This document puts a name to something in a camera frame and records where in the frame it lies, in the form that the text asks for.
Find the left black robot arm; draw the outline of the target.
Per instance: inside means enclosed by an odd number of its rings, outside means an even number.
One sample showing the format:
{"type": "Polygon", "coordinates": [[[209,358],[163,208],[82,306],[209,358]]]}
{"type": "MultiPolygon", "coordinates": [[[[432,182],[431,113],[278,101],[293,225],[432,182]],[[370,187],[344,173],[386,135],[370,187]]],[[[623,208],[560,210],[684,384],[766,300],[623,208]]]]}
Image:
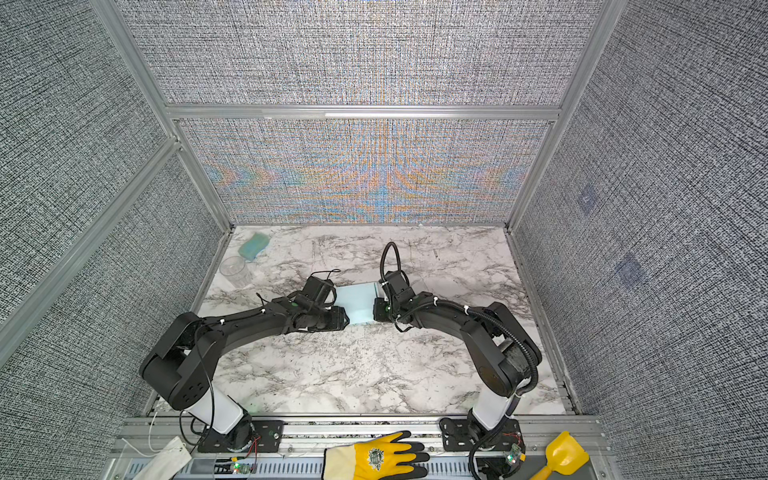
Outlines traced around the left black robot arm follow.
{"type": "Polygon", "coordinates": [[[209,317],[183,313],[150,350],[140,376],[173,409],[189,412],[209,432],[241,432],[245,409],[213,386],[221,357],[267,337],[344,330],[350,319],[336,299],[330,279],[311,276],[302,289],[254,309],[209,317]]]}

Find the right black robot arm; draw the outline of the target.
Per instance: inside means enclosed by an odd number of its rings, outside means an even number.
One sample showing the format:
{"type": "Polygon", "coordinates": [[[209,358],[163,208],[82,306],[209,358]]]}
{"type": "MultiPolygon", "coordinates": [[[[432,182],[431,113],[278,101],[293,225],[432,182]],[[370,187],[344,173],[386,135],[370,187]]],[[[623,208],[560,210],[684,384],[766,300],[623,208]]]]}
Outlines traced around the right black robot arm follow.
{"type": "Polygon", "coordinates": [[[502,428],[520,400],[539,383],[542,354],[526,330],[502,303],[487,307],[459,304],[431,292],[414,291],[401,270],[381,275],[384,298],[375,302],[374,319],[401,332],[430,329],[461,339],[483,383],[467,415],[468,436],[478,441],[502,428]]]}

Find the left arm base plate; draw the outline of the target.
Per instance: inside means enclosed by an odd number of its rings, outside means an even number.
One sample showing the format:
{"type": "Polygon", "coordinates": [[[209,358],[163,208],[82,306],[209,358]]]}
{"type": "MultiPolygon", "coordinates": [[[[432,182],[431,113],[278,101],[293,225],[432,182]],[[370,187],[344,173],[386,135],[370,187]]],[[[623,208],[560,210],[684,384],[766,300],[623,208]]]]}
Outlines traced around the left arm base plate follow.
{"type": "Polygon", "coordinates": [[[201,453],[239,455],[249,451],[276,453],[284,426],[285,423],[281,420],[242,420],[227,434],[207,428],[197,450],[201,453]]]}

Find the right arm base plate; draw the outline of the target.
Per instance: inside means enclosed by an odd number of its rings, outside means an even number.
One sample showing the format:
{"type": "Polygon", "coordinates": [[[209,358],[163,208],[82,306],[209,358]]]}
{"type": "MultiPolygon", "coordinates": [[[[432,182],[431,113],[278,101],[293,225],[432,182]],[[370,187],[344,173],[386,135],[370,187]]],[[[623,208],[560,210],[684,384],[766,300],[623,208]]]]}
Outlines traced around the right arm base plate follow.
{"type": "MultiPolygon", "coordinates": [[[[443,448],[447,452],[469,453],[488,433],[478,420],[443,417],[438,421],[443,448]]],[[[477,448],[473,461],[485,460],[480,454],[490,453],[490,459],[497,459],[502,465],[519,466],[526,459],[526,445],[520,424],[515,418],[503,417],[501,430],[477,448]]]]}

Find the light blue paper box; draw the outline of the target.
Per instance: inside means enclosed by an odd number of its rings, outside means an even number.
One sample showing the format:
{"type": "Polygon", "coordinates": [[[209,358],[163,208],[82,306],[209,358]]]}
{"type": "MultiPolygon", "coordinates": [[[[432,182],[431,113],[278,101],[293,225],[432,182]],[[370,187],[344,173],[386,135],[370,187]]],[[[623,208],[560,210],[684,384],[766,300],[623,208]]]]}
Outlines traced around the light blue paper box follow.
{"type": "Polygon", "coordinates": [[[383,297],[377,282],[341,286],[336,289],[335,306],[342,307],[351,325],[374,323],[374,303],[383,297]]]}

